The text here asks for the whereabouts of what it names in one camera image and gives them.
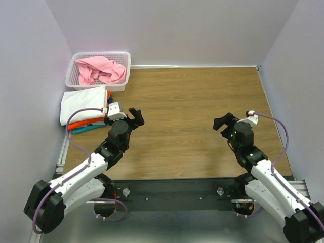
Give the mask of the white t shirt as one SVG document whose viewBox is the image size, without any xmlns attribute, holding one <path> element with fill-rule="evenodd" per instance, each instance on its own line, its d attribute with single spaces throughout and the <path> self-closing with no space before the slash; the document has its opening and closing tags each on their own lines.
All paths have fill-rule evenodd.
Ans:
<svg viewBox="0 0 324 243">
<path fill-rule="evenodd" d="M 61 100 L 60 124 L 65 126 L 70 116 L 80 109 L 106 108 L 107 101 L 108 91 L 105 87 L 65 92 Z"/>
</svg>

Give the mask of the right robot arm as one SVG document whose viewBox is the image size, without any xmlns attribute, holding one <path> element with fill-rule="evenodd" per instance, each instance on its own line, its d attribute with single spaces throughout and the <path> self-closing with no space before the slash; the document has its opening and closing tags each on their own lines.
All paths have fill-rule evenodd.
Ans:
<svg viewBox="0 0 324 243">
<path fill-rule="evenodd" d="M 215 118 L 213 129 L 225 129 L 222 137 L 246 173 L 238 176 L 231 187 L 222 187 L 234 199 L 248 197 L 265 209 L 281 225 L 288 242 L 323 242 L 323 205 L 313 203 L 295 189 L 275 168 L 266 154 L 254 144 L 252 127 L 260 114 L 246 112 L 239 119 L 232 113 Z"/>
</svg>

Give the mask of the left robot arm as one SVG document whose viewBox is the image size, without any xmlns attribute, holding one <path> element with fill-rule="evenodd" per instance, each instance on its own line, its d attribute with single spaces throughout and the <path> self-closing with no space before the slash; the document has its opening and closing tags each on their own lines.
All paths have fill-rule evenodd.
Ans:
<svg viewBox="0 0 324 243">
<path fill-rule="evenodd" d="M 100 112 L 107 114 L 111 129 L 94 152 L 87 154 L 88 159 L 61 177 L 34 184 L 23 212 L 32 220 L 36 234 L 53 231 L 70 211 L 89 200 L 111 197 L 112 187 L 103 172 L 121 160 L 129 149 L 131 132 L 145 121 L 141 110 L 130 108 L 133 118 L 129 118 L 117 102 Z"/>
</svg>

